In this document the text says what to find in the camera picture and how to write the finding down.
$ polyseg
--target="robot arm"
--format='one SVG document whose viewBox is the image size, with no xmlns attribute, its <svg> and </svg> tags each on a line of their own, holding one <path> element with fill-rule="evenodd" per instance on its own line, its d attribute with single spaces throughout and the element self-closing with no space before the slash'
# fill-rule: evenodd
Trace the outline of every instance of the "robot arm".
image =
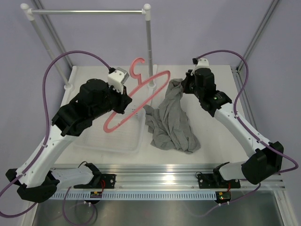
<svg viewBox="0 0 301 226">
<path fill-rule="evenodd" d="M 183 92 L 194 94 L 201 107 L 212 117 L 221 122 L 242 145 L 249 159 L 246 162 L 224 163 L 214 169 L 217 183 L 232 179 L 247 179 L 252 184 L 258 184 L 281 169 L 282 157 L 259 143 L 240 124 L 237 116 L 263 142 L 283 153 L 283 146 L 279 142 L 272 143 L 249 124 L 242 115 L 234 113 L 231 99 L 219 90 L 216 90 L 214 74 L 209 68 L 206 59 L 194 59 L 196 67 L 188 70 L 185 80 L 182 81 Z"/>
<path fill-rule="evenodd" d="M 37 161 L 15 184 L 19 186 L 18 194 L 24 200 L 44 202 L 57 190 L 75 185 L 98 184 L 101 173 L 93 164 L 80 168 L 50 170 L 55 161 L 76 137 L 92 126 L 92 121 L 114 110 L 124 113 L 132 102 L 123 84 L 129 77 L 121 69 L 113 69 L 108 75 L 108 82 L 90 79 L 83 84 L 79 93 L 69 104 L 62 106 L 52 119 L 47 145 Z M 12 181 L 32 162 L 43 142 L 39 144 L 30 158 L 18 169 L 9 169 L 7 178 Z"/>
</svg>

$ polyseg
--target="gray cloth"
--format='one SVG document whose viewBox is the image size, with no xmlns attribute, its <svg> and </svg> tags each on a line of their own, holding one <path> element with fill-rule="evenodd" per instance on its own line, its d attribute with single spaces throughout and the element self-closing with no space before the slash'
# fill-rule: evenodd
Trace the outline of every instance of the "gray cloth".
<svg viewBox="0 0 301 226">
<path fill-rule="evenodd" d="M 185 153 L 193 153 L 201 145 L 192 133 L 186 113 L 181 109 L 183 96 L 182 79 L 171 80 L 168 84 L 165 99 L 158 109 L 146 105 L 145 124 L 153 134 L 151 145 L 162 149 L 177 149 Z"/>
</svg>

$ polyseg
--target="white tabletop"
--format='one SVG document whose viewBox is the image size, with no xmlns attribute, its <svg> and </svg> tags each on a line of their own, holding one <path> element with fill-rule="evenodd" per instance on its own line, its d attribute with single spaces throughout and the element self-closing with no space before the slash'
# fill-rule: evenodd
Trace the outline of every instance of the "white tabletop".
<svg viewBox="0 0 301 226">
<path fill-rule="evenodd" d="M 211 65 L 211 70 L 215 75 L 217 89 L 225 92 L 232 100 L 237 95 L 236 85 L 229 65 Z M 169 70 L 171 78 L 185 78 L 188 69 L 193 65 L 159 65 L 158 72 Z M 147 77 L 147 66 L 137 66 L 135 73 L 142 73 L 143 79 Z M 81 84 L 88 79 L 99 78 L 106 81 L 108 70 L 104 66 L 79 66 L 73 67 L 70 82 L 75 89 L 72 93 L 66 93 L 62 105 L 66 104 L 74 97 Z M 156 79 L 156 84 L 160 86 L 166 80 L 166 76 Z M 128 93 L 137 85 L 137 82 L 128 79 L 126 87 Z M 152 101 L 152 106 L 156 108 L 164 99 L 164 89 Z M 134 103 L 141 103 L 147 97 L 147 88 L 142 89 L 133 97 Z M 205 112 L 198 99 L 193 95 L 183 95 L 181 100 L 182 109 L 190 119 L 190 125 L 196 137 L 201 143 L 201 149 L 195 153 L 186 154 L 177 150 L 160 150 L 150 145 L 152 134 L 148 133 L 148 127 L 144 128 L 143 142 L 139 152 L 133 154 L 102 152 L 90 149 L 74 147 L 72 144 L 62 153 L 56 164 L 78 164 L 82 161 L 94 164 L 218 164 L 224 162 L 245 161 L 247 155 L 241 145 L 233 135 L 209 113 Z M 243 114 L 241 103 L 238 102 L 238 110 Z"/>
</svg>

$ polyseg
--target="lavender wall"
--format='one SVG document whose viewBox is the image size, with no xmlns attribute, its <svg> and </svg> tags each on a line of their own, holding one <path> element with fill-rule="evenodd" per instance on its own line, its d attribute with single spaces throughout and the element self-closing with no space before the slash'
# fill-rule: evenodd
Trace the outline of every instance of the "lavender wall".
<svg viewBox="0 0 301 226">
<path fill-rule="evenodd" d="M 8 183 L 7 169 L 23 164 L 45 133 L 42 78 L 50 60 L 20 9 L 22 2 L 30 3 L 6 0 L 0 7 L 0 189 Z M 62 95 L 62 81 L 54 69 L 47 80 L 50 116 Z M 0 211 L 19 213 L 23 203 L 13 186 L 0 198 Z M 20 225 L 21 219 L 0 218 L 0 225 Z"/>
<path fill-rule="evenodd" d="M 140 9 L 151 4 L 153 58 L 156 64 L 186 65 L 216 49 L 243 53 L 270 0 L 43 0 L 47 9 Z M 86 50 L 113 65 L 147 58 L 145 20 L 139 15 L 54 15 L 51 19 L 67 50 Z M 77 65 L 96 65 L 72 56 Z M 217 54 L 212 64 L 235 65 L 235 56 Z"/>
<path fill-rule="evenodd" d="M 281 1 L 250 60 L 247 92 L 260 132 L 301 163 L 301 2 Z M 283 169 L 292 167 L 287 160 Z M 300 169 L 283 174 L 301 224 Z"/>
</svg>

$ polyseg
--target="white basket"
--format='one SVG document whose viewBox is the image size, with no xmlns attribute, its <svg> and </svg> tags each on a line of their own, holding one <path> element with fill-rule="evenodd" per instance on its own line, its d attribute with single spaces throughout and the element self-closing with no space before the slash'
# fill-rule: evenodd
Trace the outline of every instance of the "white basket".
<svg viewBox="0 0 301 226">
<path fill-rule="evenodd" d="M 117 114 L 110 122 L 109 128 L 120 123 L 127 115 L 132 113 L 136 106 L 128 106 L 125 114 Z M 104 122 L 111 115 L 107 113 L 95 119 L 90 128 L 86 129 L 75 141 L 74 146 L 99 151 L 136 153 L 140 149 L 145 125 L 145 110 L 142 109 L 122 126 L 112 133 L 103 130 Z"/>
</svg>

